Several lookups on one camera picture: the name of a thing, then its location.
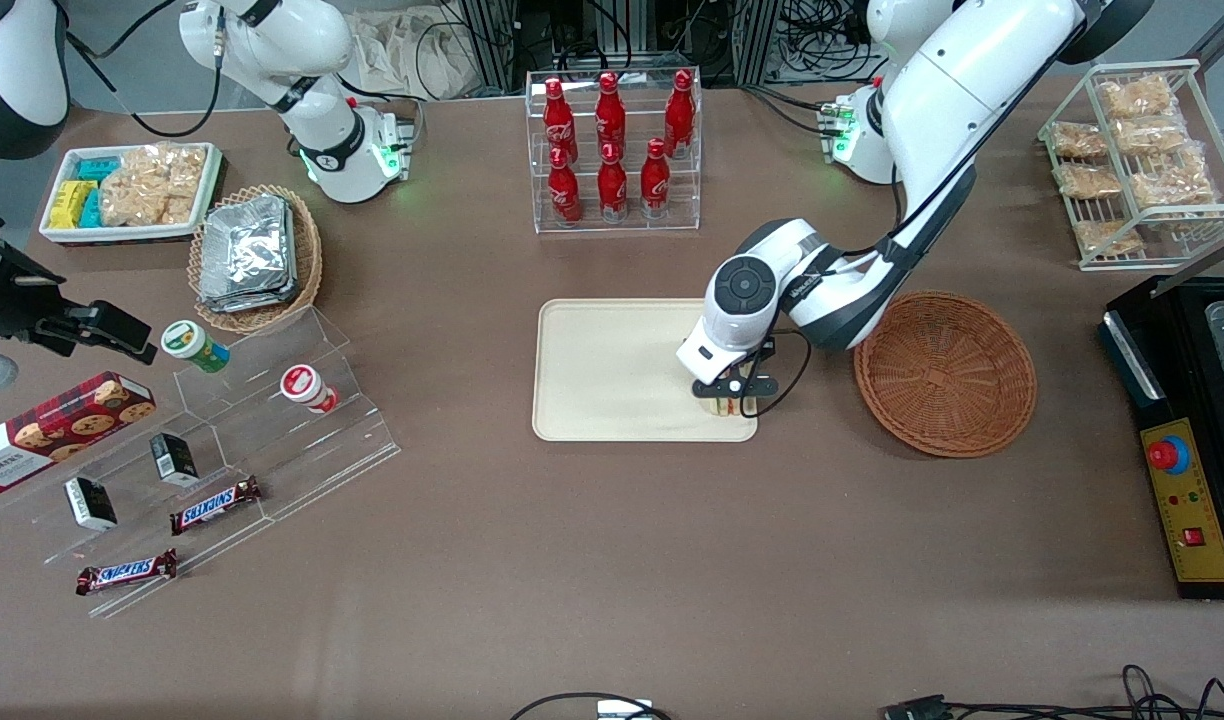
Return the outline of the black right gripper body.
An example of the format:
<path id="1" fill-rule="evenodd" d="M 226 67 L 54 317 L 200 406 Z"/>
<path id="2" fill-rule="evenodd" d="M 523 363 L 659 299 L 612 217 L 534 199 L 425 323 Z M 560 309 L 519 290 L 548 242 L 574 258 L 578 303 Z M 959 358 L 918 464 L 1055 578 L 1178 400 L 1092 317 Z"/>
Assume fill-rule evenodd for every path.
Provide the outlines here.
<path id="1" fill-rule="evenodd" d="M 0 229 L 5 222 L 0 218 Z M 73 343 L 73 302 L 59 276 L 0 238 L 0 340 Z"/>

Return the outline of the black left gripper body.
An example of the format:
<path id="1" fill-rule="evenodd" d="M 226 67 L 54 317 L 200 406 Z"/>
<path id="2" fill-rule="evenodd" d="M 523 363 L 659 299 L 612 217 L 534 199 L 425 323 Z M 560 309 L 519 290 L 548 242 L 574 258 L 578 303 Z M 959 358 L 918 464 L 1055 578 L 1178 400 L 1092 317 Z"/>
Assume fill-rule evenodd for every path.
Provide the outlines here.
<path id="1" fill-rule="evenodd" d="M 777 396 L 778 382 L 763 372 L 763 361 L 776 355 L 777 340 L 764 340 L 754 354 L 723 369 L 711 383 L 694 381 L 692 396 L 695 398 L 767 398 Z"/>

